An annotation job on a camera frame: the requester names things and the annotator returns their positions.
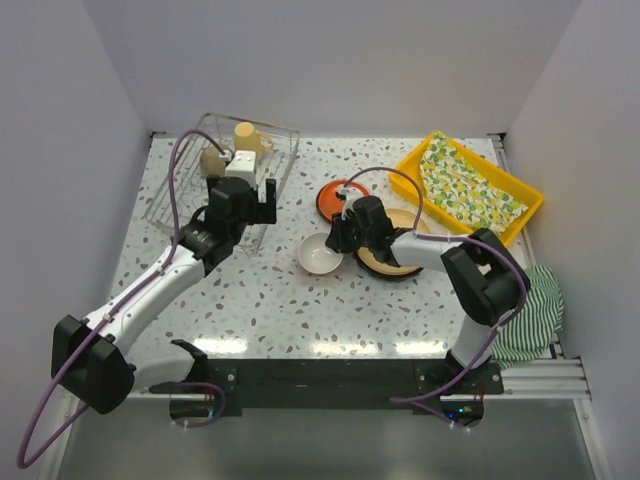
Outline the dark brown beige plate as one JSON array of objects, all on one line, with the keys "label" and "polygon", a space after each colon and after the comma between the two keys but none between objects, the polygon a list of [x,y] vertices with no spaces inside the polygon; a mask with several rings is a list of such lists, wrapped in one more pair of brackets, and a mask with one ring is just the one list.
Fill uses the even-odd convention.
[{"label": "dark brown beige plate", "polygon": [[373,277],[388,281],[403,280],[422,272],[421,267],[395,267],[378,261],[366,248],[353,254],[357,264]]}]

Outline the yellow plate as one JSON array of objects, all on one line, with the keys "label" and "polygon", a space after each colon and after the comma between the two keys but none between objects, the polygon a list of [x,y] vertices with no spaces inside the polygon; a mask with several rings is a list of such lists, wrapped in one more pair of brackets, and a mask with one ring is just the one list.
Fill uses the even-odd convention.
[{"label": "yellow plate", "polygon": [[386,215],[395,228],[411,228],[414,226],[415,214],[409,210],[388,208]]}]

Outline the orange plate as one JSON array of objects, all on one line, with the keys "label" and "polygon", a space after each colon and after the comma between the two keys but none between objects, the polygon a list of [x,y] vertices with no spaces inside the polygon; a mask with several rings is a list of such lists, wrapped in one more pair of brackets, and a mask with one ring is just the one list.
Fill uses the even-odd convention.
[{"label": "orange plate", "polygon": [[316,196],[316,210],[320,217],[328,223],[332,222],[334,214],[341,213],[343,203],[336,197],[336,193],[345,183],[345,180],[329,182],[319,190]]}]

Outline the orange ceramic bowl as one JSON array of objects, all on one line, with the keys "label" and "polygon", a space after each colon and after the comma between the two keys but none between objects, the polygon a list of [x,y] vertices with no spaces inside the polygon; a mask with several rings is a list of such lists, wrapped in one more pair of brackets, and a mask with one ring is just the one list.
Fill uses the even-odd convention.
[{"label": "orange ceramic bowl", "polygon": [[326,275],[336,270],[344,256],[325,245],[328,234],[317,232],[305,237],[299,244],[299,265],[312,275]]}]

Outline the beige small plate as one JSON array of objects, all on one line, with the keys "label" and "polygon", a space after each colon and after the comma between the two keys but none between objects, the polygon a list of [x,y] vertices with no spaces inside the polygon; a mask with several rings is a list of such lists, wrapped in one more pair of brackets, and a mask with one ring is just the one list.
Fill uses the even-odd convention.
[{"label": "beige small plate", "polygon": [[200,174],[203,178],[210,176],[224,176],[227,164],[231,161],[232,153],[228,149],[220,152],[214,146],[205,147],[199,157]]}]

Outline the yellow ceramic mug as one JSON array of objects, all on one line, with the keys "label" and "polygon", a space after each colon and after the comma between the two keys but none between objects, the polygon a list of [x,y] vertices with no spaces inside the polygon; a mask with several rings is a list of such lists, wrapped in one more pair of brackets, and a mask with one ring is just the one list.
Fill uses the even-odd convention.
[{"label": "yellow ceramic mug", "polygon": [[235,126],[233,141],[236,150],[253,152],[258,160],[274,148],[272,138],[251,122],[241,122]]}]

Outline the teal embossed plate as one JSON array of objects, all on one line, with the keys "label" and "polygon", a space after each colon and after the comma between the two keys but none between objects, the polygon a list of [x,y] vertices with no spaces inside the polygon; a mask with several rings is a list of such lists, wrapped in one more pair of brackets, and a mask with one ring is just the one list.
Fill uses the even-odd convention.
[{"label": "teal embossed plate", "polygon": [[405,274],[386,274],[386,273],[381,273],[378,272],[374,269],[372,269],[371,267],[369,267],[368,265],[366,265],[365,263],[363,263],[360,260],[357,260],[357,265],[359,266],[359,268],[361,270],[363,270],[364,272],[366,272],[369,276],[371,276],[372,278],[376,278],[379,280],[384,280],[384,281],[388,281],[388,282],[399,282],[399,281],[403,281],[406,279],[410,279],[413,277],[418,276],[421,272],[422,272],[422,268],[417,268],[414,269],[408,273]]}]

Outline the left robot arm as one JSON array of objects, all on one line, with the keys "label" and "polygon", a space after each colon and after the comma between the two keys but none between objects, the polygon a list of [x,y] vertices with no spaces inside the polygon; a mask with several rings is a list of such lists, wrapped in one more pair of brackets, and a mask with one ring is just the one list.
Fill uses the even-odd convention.
[{"label": "left robot arm", "polygon": [[206,356],[188,343],[174,360],[144,364],[128,354],[154,319],[232,255],[246,227],[276,222],[275,180],[266,180],[263,193],[238,177],[213,176],[207,187],[207,204],[135,282],[83,319],[67,315],[54,328],[53,380],[100,414],[133,390],[174,382],[196,392],[206,383]]}]

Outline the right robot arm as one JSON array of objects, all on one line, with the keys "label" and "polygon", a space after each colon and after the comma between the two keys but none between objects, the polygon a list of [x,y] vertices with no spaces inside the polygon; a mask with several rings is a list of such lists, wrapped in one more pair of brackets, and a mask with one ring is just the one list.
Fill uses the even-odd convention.
[{"label": "right robot arm", "polygon": [[421,234],[394,226],[376,196],[344,191],[337,198],[342,211],[332,216],[328,248],[343,254],[365,249],[385,266],[448,276],[465,318],[446,354],[445,379],[452,390],[469,392],[500,330],[524,307],[530,280],[522,267],[487,228],[467,236]]}]

